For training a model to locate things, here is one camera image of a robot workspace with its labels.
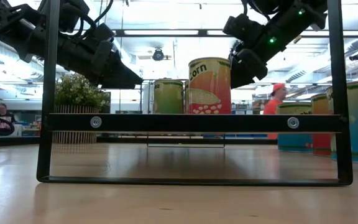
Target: plant pot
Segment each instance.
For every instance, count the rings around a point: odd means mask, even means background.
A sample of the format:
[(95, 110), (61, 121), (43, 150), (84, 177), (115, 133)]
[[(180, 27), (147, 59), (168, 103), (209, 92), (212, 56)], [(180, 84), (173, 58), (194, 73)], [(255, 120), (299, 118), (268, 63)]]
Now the plant pot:
[[(55, 105), (55, 113), (99, 113), (99, 109), (89, 106)], [(94, 144), (96, 143), (96, 133), (56, 131), (53, 133), (52, 142), (55, 144)]]

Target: red container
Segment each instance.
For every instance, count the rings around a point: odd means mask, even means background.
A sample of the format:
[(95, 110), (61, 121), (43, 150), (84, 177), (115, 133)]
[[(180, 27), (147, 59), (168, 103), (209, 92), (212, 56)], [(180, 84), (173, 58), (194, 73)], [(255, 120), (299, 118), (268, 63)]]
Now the red container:
[[(312, 114), (330, 114), (328, 99), (325, 93), (312, 97), (311, 112)], [(313, 134), (313, 154), (317, 156), (331, 155), (330, 134)]]
[(189, 68), (189, 113), (231, 114), (230, 61), (199, 58)]

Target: orange can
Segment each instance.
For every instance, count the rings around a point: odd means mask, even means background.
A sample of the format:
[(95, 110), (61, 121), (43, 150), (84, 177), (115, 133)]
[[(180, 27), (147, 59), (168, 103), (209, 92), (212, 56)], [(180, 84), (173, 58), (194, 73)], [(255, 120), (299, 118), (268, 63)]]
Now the orange can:
[(230, 61), (199, 58), (189, 68), (189, 113), (231, 114)]

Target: black metal frame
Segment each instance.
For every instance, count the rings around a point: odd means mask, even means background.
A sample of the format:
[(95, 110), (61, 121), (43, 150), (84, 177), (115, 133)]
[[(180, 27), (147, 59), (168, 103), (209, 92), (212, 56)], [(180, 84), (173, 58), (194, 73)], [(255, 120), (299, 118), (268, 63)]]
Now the black metal frame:
[[(353, 181), (350, 146), (349, 115), (343, 49), (341, 0), (329, 0), (329, 27), (333, 91), (342, 97), (335, 100), (331, 116), (313, 115), (134, 115), (134, 114), (53, 114), (55, 64), (57, 57), (59, 0), (49, 1), (47, 16), (47, 44), (45, 57), (44, 95), (42, 102), (42, 132), (39, 148), (37, 179), (53, 183), (90, 184), (163, 184), (163, 185), (276, 185), (276, 186), (339, 186)], [(91, 119), (102, 120), (99, 128), (92, 128)], [(288, 119), (299, 120), (299, 127), (289, 127)], [(56, 177), (50, 175), (52, 131), (112, 131), (117, 133), (269, 133), (323, 132), (336, 133), (337, 179), (313, 180), (228, 180), (228, 179), (139, 179)]]

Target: red cap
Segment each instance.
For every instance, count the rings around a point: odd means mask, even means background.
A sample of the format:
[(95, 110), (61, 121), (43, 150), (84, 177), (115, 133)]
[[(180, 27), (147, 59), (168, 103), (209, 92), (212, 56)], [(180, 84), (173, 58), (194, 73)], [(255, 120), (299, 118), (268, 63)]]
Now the red cap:
[(275, 91), (277, 91), (277, 90), (279, 90), (279, 89), (282, 89), (282, 88), (284, 88), (284, 87), (285, 87), (284, 83), (274, 84), (274, 86), (273, 86), (273, 92), (275, 92)]

